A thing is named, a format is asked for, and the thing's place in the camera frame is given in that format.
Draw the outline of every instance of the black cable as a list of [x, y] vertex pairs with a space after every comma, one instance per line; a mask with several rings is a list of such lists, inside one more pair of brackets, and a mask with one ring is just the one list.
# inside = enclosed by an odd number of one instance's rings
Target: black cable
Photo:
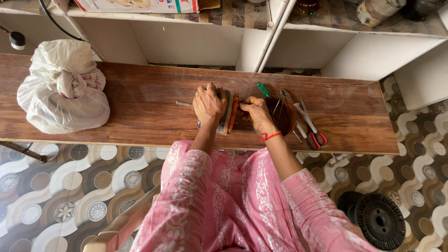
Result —
[[4, 28], [3, 26], [0, 26], [0, 29], [2, 29], [3, 31], [5, 31], [5, 32], [8, 33], [9, 35], [11, 35], [11, 33], [9, 32], [9, 30], [7, 30], [6, 28]]
[[76, 39], [76, 40], [80, 40], [80, 41], [84, 41], [81, 38], [75, 37], [73, 35], [71, 35], [70, 33], [68, 33], [66, 30], [64, 30], [62, 27], [60, 27], [58, 25], [58, 23], [56, 23], [56, 21], [53, 19], [53, 17], [51, 16], [50, 12], [48, 11], [47, 7], [45, 6], [45, 4], [43, 3], [43, 0], [39, 0], [40, 6], [42, 7], [42, 9], [45, 11], [45, 13], [47, 14], [48, 18], [53, 22], [53, 24], [55, 24], [59, 30], [63, 31], [65, 34], [67, 34], [68, 36]]

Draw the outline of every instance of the black wire spool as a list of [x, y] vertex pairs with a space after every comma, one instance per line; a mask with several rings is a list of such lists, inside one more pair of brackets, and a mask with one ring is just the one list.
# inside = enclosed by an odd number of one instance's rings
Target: black wire spool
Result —
[[404, 241], [406, 226], [397, 205], [379, 193], [349, 191], [343, 193], [336, 207], [361, 228], [366, 240], [375, 248], [393, 251]]

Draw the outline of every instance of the knotted plastic bag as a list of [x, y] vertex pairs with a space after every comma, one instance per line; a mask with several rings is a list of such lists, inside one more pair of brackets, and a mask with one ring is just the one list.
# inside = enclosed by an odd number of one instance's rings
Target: knotted plastic bag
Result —
[[30, 76], [17, 101], [41, 132], [64, 134], [96, 128], [109, 118], [104, 74], [92, 60], [90, 44], [60, 39], [42, 42], [31, 58]]

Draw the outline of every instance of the woman's right hand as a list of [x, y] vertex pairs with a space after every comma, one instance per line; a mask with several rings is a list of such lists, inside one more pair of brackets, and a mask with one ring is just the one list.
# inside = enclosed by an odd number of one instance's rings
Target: woman's right hand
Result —
[[239, 103], [241, 110], [248, 112], [243, 113], [244, 120], [251, 120], [254, 123], [254, 129], [260, 134], [274, 134], [278, 131], [272, 122], [272, 118], [267, 110], [266, 102], [262, 98], [250, 96]]

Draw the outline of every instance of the wooden table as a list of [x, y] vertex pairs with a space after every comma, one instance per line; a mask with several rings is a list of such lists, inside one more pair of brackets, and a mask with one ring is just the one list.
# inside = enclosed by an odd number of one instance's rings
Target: wooden table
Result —
[[[17, 89], [28, 76], [29, 56], [0, 54], [0, 140], [88, 143], [134, 146], [170, 146], [194, 139], [197, 117], [193, 109], [176, 105], [190, 101], [198, 85], [213, 82], [240, 97], [262, 94], [262, 82], [272, 95], [286, 89], [294, 101], [303, 97], [315, 126], [328, 138], [320, 152], [398, 154], [392, 125], [377, 81], [279, 74], [204, 70], [98, 62], [106, 76], [111, 114], [102, 127], [63, 135], [48, 135], [26, 120], [17, 104]], [[215, 148], [255, 150], [264, 147], [251, 126], [239, 121], [229, 136], [217, 135]], [[311, 152], [286, 136], [294, 151]]]

